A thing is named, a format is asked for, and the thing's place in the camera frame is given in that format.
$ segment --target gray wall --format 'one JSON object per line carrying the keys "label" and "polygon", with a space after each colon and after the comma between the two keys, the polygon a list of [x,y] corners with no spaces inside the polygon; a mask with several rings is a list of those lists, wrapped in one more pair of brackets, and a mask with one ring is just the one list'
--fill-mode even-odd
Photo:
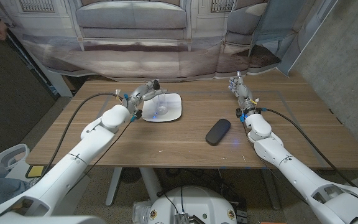
{"label": "gray wall", "polygon": [[358,1],[338,1],[293,69],[358,140]]}

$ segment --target black wire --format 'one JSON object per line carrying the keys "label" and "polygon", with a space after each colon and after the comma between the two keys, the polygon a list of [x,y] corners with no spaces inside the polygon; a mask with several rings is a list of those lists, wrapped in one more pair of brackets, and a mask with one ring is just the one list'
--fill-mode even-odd
{"label": "black wire", "polygon": [[185,212],[185,209],[183,208],[183,194],[181,192],[182,186],[180,186],[180,198],[181,198],[181,212]]}
{"label": "black wire", "polygon": [[91,171],[91,169],[103,158],[104,155],[106,155],[106,153],[111,149],[111,147],[114,145],[114,143],[116,143],[118,141],[118,139],[122,136],[122,134],[124,134],[124,131],[128,128],[128,126],[131,124],[132,122],[129,122],[129,124],[124,128],[124,130],[122,130],[122,133],[118,136],[118,138],[110,145],[110,147],[102,154],[102,156],[91,166],[91,168],[89,168],[88,171],[86,171],[86,173],[81,177],[81,179],[79,181],[77,181],[77,183],[75,183],[75,185],[68,191],[70,192],[71,190],[73,190],[73,188],[75,186],[77,186],[77,184]]}
{"label": "black wire", "polygon": [[80,108],[81,108],[88,100],[90,100],[90,99],[92,99],[92,98],[94,98],[94,97],[97,97],[97,96],[101,96],[101,95],[112,95],[112,96],[117,97],[117,95],[114,94],[114,93],[97,93],[97,94],[95,94],[95,95],[92,95],[92,96],[88,97],[88,98],[85,99],[84,101],[82,101],[82,103],[77,107],[77,109],[74,111],[73,115],[71,116],[70,120],[68,121],[68,123],[67,123],[67,125],[66,125],[66,128],[65,128],[65,130],[64,130],[64,132],[63,132],[63,134],[62,134],[62,136],[61,136],[61,138],[60,138],[59,144],[57,145],[57,147],[56,147],[56,149],[55,149],[55,152],[53,153],[53,156],[50,158],[48,165],[45,167],[44,171],[42,172],[42,175],[41,175],[40,179],[42,179],[42,178],[44,177],[44,175],[49,171],[49,168],[50,168],[50,166],[52,165],[52,162],[53,162],[53,160],[55,159],[55,157],[56,157],[56,155],[57,155],[57,152],[58,152],[59,149],[60,149],[60,146],[62,145],[63,139],[64,139],[64,137],[65,137],[65,135],[66,135],[66,133],[67,133],[67,130],[68,130],[68,128],[70,127],[70,124],[71,124],[71,122],[73,121],[73,119],[74,119],[75,115],[77,114],[78,110],[80,110]]}
{"label": "black wire", "polygon": [[297,130],[303,135],[303,137],[305,137],[305,139],[311,144],[311,146],[314,147],[314,149],[317,151],[317,153],[346,181],[348,182],[351,186],[353,187],[357,187],[356,184],[354,184],[351,180],[349,180],[347,177],[345,177],[335,166],[334,164],[329,161],[329,159],[317,148],[317,146],[315,146],[313,144],[313,142],[309,139],[309,137],[300,129],[300,127],[298,125],[296,125],[290,118],[287,118],[285,115],[280,114],[277,111],[271,110],[271,109],[267,109],[267,111],[273,112],[277,115],[280,115],[281,117],[283,117],[284,119],[286,119],[287,121],[289,121],[292,125],[294,125],[294,127],[297,128]]}
{"label": "black wire", "polygon": [[164,193],[165,197],[172,203],[172,205],[175,207],[175,210],[177,211],[177,214],[179,214],[177,207],[175,204],[168,198],[168,196]]}
{"label": "black wire", "polygon": [[[247,128],[246,128],[244,122],[242,122],[242,125],[243,125],[243,127],[244,127],[244,130],[246,131],[246,138],[247,138],[247,140],[248,140],[248,143],[249,143],[249,145],[251,146],[251,148],[255,151],[254,146],[253,146],[252,143],[249,141],[248,133],[247,133]],[[264,163],[265,167],[273,174],[273,176],[274,176],[287,190],[289,190],[289,191],[290,191],[291,193],[293,193],[296,197],[298,197],[298,199],[301,200],[303,203],[309,205],[309,204],[308,204],[302,197],[300,197],[294,190],[290,189],[286,184],[284,184],[284,183],[273,173],[273,171],[267,166],[267,164],[265,163],[265,161],[264,161],[262,158],[260,158],[259,156],[258,156],[258,158]]]}
{"label": "black wire", "polygon": [[217,181],[215,177],[213,177],[213,176],[211,176],[211,175],[209,175],[209,174],[206,174],[205,172],[203,172],[202,175],[200,176],[200,175],[196,174],[195,171],[193,171],[193,170],[191,170],[191,169],[184,169],[184,170],[187,171],[187,172],[189,172],[189,173],[191,173],[191,174],[193,174],[195,177],[201,179],[201,180],[202,180],[203,182],[205,182],[205,183],[207,183],[207,181],[206,181],[204,178],[201,177],[202,175],[205,175],[205,176],[209,177],[211,180],[213,180],[213,181],[214,181],[215,183],[217,183],[218,185],[220,185],[220,184],[226,185],[227,188],[228,188],[236,197],[239,197],[239,198],[240,198],[240,195],[238,195],[238,194],[236,193],[236,191],[233,190],[233,186],[231,186],[230,184],[226,183],[226,182],[223,181],[222,179],[219,179],[219,181]]}

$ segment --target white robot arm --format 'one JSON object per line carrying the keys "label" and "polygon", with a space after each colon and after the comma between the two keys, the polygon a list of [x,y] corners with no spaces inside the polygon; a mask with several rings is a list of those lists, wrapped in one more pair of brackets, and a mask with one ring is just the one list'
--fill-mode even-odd
{"label": "white robot arm", "polygon": [[125,95],[123,105],[107,110],[102,117],[85,127],[81,141],[65,155],[32,188],[0,204],[0,216],[16,212],[27,217],[49,217],[63,197],[83,175],[86,166],[114,138],[118,127],[141,116],[137,106],[145,100],[165,93],[157,80],[138,87],[131,96]]}
{"label": "white robot arm", "polygon": [[291,155],[255,109],[240,72],[237,77],[230,80],[229,88],[241,107],[237,109],[237,116],[251,128],[248,138],[254,143],[257,155],[282,172],[322,223],[358,223],[358,188],[327,181]]}

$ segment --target table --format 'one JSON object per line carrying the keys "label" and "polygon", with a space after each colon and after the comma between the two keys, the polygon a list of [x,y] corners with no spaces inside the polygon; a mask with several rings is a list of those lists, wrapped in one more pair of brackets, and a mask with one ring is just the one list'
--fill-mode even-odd
{"label": "table", "polygon": [[[263,75],[248,75],[244,82],[254,98],[259,98],[258,107],[270,108],[291,118],[338,169],[358,170],[358,142],[299,73],[292,72],[290,77],[273,70]],[[49,162],[68,120],[85,98],[99,92],[115,92],[115,89],[120,89],[122,95],[130,94],[139,85],[139,82],[87,81],[29,154],[27,163],[44,166]],[[167,123],[137,120],[98,162],[99,166],[116,167],[106,205],[114,201],[122,167],[141,167],[152,202],[161,189],[153,167],[264,169],[264,163],[248,143],[244,127],[236,118],[239,105],[228,85],[228,79],[161,83],[168,92],[181,96],[182,116]],[[79,143],[80,133],[87,124],[118,103],[112,96],[99,96],[87,102],[73,120],[53,164]],[[312,169],[330,168],[292,124],[271,112],[262,115],[284,142],[284,147],[300,161]],[[221,118],[229,120],[231,128],[217,146],[210,146],[205,136]],[[262,170],[262,174],[272,206],[279,209],[272,176],[266,170]]]}

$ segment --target yellow object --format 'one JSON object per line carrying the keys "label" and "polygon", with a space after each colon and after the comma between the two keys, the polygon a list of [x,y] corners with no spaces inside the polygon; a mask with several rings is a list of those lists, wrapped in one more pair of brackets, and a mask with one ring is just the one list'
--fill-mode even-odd
{"label": "yellow object", "polygon": [[42,175],[43,166],[32,166],[27,174],[28,177],[40,177]]}

